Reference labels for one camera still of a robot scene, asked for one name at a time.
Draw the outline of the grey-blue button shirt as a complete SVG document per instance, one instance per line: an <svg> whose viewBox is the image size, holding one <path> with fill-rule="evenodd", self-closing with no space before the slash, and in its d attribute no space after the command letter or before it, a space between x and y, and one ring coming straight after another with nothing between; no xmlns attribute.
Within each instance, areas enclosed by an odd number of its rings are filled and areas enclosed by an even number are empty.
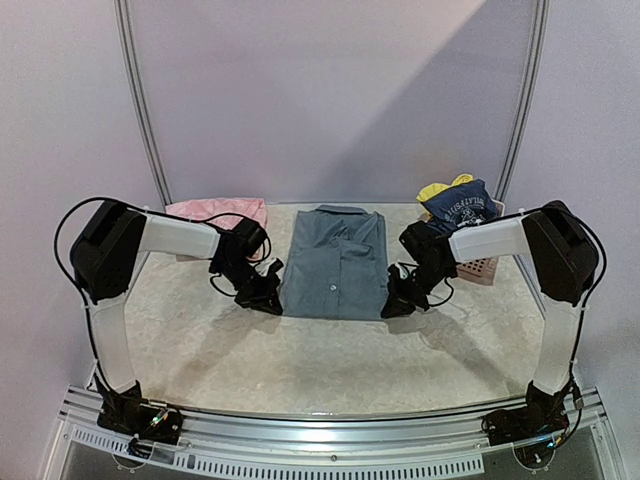
<svg viewBox="0 0 640 480"><path fill-rule="evenodd" d="M280 288L289 317L380 321L387 300L386 222L378 212L299 211Z"/></svg>

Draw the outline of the navy printed t-shirt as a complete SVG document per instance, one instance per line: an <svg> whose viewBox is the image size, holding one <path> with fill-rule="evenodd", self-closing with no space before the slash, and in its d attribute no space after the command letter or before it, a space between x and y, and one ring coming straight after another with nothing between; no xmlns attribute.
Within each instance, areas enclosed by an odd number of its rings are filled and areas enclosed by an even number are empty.
<svg viewBox="0 0 640 480"><path fill-rule="evenodd" d="M440 234L453 232L461 224L492 220L499 216L498 208L482 179L450 186L420 203L430 214L427 224Z"/></svg>

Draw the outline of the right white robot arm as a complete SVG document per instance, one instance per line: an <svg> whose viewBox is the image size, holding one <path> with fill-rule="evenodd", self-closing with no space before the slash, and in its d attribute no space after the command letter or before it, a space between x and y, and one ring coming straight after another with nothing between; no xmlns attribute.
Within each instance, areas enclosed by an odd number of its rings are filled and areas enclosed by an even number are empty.
<svg viewBox="0 0 640 480"><path fill-rule="evenodd" d="M483 258L531 257L545 326L532 388L548 396L572 380L589 298L607 267L595 232L561 201L438 233L427 222L410 224L400 243L413 259L388 269L384 319L432 308L428 297L440 283L456 277L459 265Z"/></svg>

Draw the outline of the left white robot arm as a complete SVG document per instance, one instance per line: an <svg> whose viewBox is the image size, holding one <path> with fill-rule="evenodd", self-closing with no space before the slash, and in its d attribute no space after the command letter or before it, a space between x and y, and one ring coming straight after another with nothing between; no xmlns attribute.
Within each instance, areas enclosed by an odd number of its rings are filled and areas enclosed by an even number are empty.
<svg viewBox="0 0 640 480"><path fill-rule="evenodd" d="M254 255L269 248L266 230L238 215L223 229L211 220L189 220L145 211L111 198L97 198L98 208L70 249L68 276L81 294L88 315L89 338L99 383L107 392L124 394L138 387L125 325L125 304L136 262L142 253L164 253L209 263L209 272L233 287L232 298L244 309L281 315L278 272L271 259L264 271Z"/></svg>

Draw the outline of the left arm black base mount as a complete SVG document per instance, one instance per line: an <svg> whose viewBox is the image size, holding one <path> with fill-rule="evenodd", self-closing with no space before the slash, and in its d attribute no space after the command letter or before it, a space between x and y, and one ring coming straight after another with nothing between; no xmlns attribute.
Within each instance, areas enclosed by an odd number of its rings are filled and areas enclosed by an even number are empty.
<svg viewBox="0 0 640 480"><path fill-rule="evenodd" d="M138 440L178 444L184 415L177 406L144 398L138 381L124 393L117 393L100 382L96 387L102 397L99 427Z"/></svg>

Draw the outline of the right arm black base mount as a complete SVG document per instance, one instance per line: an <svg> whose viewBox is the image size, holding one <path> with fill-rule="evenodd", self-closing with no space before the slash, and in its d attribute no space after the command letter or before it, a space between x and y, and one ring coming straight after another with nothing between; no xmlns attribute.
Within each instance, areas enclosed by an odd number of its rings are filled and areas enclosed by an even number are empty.
<svg viewBox="0 0 640 480"><path fill-rule="evenodd" d="M486 414L482 417L481 429L491 446L511 444L521 466L542 469L575 434L583 408L582 393L573 377L553 395L530 383L524 406Z"/></svg>

